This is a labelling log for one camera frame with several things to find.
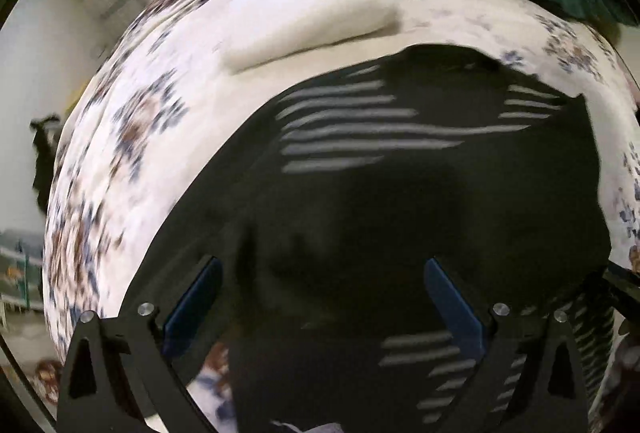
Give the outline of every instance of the bed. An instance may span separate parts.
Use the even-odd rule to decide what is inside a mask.
[[[229,73],[223,13],[233,0],[152,0],[88,85],[60,139],[47,216],[44,301],[64,359],[80,314],[117,315],[158,229],[252,113],[304,80],[418,44],[468,47],[569,97],[583,95],[601,163],[610,260],[640,272],[640,129],[605,38],[529,0],[401,0],[394,30]],[[568,218],[579,219],[579,214]],[[191,387],[221,433],[213,353]]]

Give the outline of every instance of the silver screw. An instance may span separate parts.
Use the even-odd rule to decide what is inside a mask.
[[[138,314],[142,317],[150,316],[155,310],[155,307],[151,303],[143,303],[138,307]]]
[[[80,320],[82,321],[82,323],[88,323],[94,318],[94,316],[95,316],[94,311],[87,310],[85,312],[82,312],[82,314],[80,314]]]
[[[504,303],[496,303],[494,305],[494,314],[500,317],[505,317],[509,315],[511,309],[505,305]]]
[[[566,320],[567,320],[566,312],[564,310],[556,310],[554,312],[554,319],[558,323],[566,323]]]

